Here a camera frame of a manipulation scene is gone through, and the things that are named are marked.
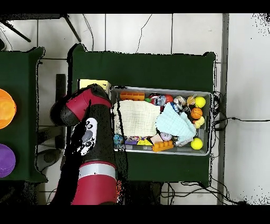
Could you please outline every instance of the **yellow toy block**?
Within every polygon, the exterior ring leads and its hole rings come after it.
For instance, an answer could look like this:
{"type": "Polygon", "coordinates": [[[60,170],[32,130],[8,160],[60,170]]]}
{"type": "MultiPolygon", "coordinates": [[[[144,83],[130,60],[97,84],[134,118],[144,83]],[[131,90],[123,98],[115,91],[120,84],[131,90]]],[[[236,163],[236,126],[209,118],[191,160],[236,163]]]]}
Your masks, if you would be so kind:
{"type": "Polygon", "coordinates": [[[145,140],[140,139],[138,141],[137,145],[153,145],[153,144],[151,144],[147,139],[145,139],[145,140]]]}

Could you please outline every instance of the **gray plastic bin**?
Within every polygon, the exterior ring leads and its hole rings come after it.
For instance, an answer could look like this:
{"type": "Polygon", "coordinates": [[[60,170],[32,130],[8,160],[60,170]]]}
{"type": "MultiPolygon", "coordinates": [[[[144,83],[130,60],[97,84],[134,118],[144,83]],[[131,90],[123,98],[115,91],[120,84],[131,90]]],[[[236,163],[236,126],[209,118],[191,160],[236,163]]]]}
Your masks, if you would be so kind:
{"type": "Polygon", "coordinates": [[[113,104],[120,99],[121,92],[144,92],[145,97],[148,97],[151,93],[157,92],[161,95],[170,94],[173,97],[183,96],[189,97],[197,94],[196,96],[202,96],[206,100],[205,106],[202,108],[202,114],[205,119],[205,123],[197,129],[197,136],[202,140],[203,147],[201,150],[193,150],[188,143],[185,146],[174,146],[170,150],[165,150],[161,152],[152,151],[152,146],[144,146],[144,145],[118,145],[115,146],[117,151],[118,148],[126,148],[127,152],[139,152],[139,153],[159,153],[159,154],[174,154],[174,155],[194,155],[194,156],[205,156],[210,152],[210,141],[211,141],[211,122],[213,121],[212,108],[213,108],[213,95],[209,92],[197,92],[197,91],[182,91],[182,90],[169,90],[169,89],[148,89],[148,88],[137,88],[137,87],[126,87],[125,89],[112,87],[109,93],[110,99],[113,104]]]}

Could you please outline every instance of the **blue toy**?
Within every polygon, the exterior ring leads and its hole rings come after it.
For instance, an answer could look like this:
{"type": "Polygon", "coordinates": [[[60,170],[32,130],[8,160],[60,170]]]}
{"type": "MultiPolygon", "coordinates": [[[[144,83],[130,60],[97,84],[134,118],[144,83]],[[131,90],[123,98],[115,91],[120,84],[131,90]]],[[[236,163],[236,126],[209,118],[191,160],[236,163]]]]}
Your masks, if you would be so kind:
{"type": "Polygon", "coordinates": [[[124,138],[122,137],[122,135],[114,134],[114,136],[113,136],[113,143],[115,145],[121,145],[121,144],[124,143],[124,138]]]}
{"type": "Polygon", "coordinates": [[[171,106],[173,107],[176,113],[180,112],[179,108],[173,102],[171,102],[171,106]]]}

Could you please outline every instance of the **white wall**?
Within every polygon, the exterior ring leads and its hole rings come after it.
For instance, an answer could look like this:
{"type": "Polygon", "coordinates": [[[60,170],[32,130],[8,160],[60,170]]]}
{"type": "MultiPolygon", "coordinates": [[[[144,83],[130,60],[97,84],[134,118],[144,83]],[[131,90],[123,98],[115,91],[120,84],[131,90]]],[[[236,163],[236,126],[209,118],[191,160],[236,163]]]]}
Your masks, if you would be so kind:
{"type": "MultiPolygon", "coordinates": [[[[229,15],[227,117],[270,119],[268,26],[252,14],[229,15]]],[[[230,120],[225,146],[225,184],[231,198],[269,203],[270,122],[230,120]]]]}

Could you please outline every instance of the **orange toy block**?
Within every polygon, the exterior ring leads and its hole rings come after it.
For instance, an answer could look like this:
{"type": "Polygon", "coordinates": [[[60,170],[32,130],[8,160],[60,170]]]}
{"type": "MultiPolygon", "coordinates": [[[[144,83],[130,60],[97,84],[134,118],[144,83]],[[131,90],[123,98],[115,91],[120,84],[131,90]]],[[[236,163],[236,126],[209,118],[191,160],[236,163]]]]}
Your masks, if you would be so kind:
{"type": "Polygon", "coordinates": [[[144,93],[143,92],[122,92],[120,94],[121,100],[134,100],[134,101],[144,101],[144,93]]]}
{"type": "Polygon", "coordinates": [[[152,150],[154,152],[160,152],[163,150],[169,150],[170,148],[173,148],[172,140],[155,143],[152,150]]]}

